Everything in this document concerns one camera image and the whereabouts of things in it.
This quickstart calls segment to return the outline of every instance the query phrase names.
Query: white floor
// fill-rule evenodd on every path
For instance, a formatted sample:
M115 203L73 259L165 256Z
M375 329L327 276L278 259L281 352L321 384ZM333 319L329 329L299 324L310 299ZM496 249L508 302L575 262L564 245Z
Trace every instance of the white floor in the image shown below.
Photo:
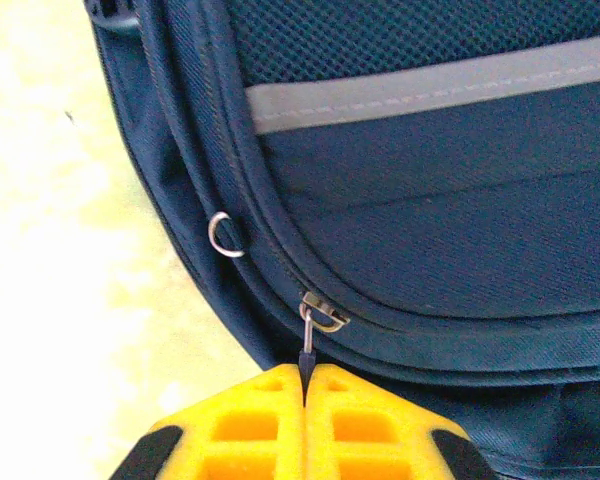
M80 0L0 0L0 478L107 478L258 373L119 140Z

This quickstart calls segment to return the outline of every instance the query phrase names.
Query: navy blue backpack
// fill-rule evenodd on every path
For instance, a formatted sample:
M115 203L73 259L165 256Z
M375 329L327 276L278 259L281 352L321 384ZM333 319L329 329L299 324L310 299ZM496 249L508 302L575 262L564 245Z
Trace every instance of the navy blue backpack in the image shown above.
M600 0L87 0L129 155L263 368L600 479Z

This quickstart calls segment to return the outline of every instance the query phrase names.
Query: mesh pocket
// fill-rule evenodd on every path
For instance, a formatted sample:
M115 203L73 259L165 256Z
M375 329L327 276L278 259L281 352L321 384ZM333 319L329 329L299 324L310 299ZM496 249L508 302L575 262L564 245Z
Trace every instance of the mesh pocket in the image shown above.
M393 72L600 35L600 0L228 0L247 86Z

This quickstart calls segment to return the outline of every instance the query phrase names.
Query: stitching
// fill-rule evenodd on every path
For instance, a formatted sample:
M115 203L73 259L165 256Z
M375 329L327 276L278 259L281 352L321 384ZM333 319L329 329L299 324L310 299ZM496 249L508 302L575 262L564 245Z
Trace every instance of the stitching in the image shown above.
M430 98L441 98L441 97L452 97L464 92L474 92L480 90L490 90L502 86L508 86L512 84L521 83L534 83L543 80L551 80L559 77L570 77L579 75L581 73L592 72L600 70L600 62L595 65L582 65L580 67L572 67L566 70L552 70L549 72L541 72L533 75L526 75L516 78L502 78L493 80L485 83L476 83L471 85L462 85L450 87L445 90L436 90L433 92L424 92L416 95L408 95L404 97L392 97L374 100L367 103L350 103L343 105L323 105L315 108L301 108L299 110L285 110L282 112L270 113L266 115L258 115L254 117L256 122L262 122L264 120L273 120L280 117L306 117L309 115L316 115L320 113L334 113L334 112L347 112L347 111L360 111L369 110L374 108L380 108L383 106L395 106L395 105L409 105L413 103L422 102L429 100Z

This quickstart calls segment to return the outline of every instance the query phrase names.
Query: gray reflective stripe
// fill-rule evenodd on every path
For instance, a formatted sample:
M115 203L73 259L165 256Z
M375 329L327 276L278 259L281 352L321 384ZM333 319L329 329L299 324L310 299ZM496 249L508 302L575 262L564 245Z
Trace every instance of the gray reflective stripe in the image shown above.
M382 75L247 88L258 133L371 120L600 80L600 37Z

